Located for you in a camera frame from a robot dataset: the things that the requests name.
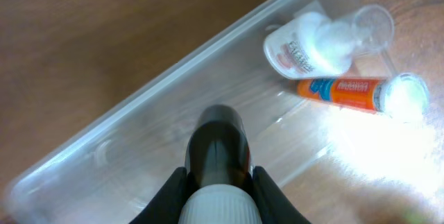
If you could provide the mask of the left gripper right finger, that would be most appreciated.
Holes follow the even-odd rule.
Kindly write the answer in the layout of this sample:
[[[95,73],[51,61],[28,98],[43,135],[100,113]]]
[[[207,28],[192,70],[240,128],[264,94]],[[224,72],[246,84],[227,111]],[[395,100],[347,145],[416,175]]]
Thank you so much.
[[[253,169],[252,193],[263,224],[311,224],[261,166]]]

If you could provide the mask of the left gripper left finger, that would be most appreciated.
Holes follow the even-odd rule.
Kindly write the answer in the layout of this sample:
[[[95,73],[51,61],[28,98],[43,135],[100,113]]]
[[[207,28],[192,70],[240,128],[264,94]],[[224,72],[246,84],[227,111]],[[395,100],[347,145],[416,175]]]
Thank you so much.
[[[187,170],[178,167],[130,224],[178,224],[188,197]]]

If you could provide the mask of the black bottle white cap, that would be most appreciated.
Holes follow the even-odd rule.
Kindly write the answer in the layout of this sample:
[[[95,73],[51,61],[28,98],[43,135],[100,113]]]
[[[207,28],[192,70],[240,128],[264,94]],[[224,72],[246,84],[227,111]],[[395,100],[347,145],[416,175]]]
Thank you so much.
[[[250,149],[239,114],[213,105],[200,115],[185,155],[189,197],[179,222],[261,223],[253,200]]]

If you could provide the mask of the orange tube white cap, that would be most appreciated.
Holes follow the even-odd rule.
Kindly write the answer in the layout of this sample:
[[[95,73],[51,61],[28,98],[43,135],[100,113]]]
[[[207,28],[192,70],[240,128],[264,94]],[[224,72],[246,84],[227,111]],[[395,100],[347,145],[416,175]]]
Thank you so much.
[[[296,82],[296,94],[315,101],[381,112],[399,121],[422,118],[429,107],[429,90],[415,74],[392,78],[313,78]]]

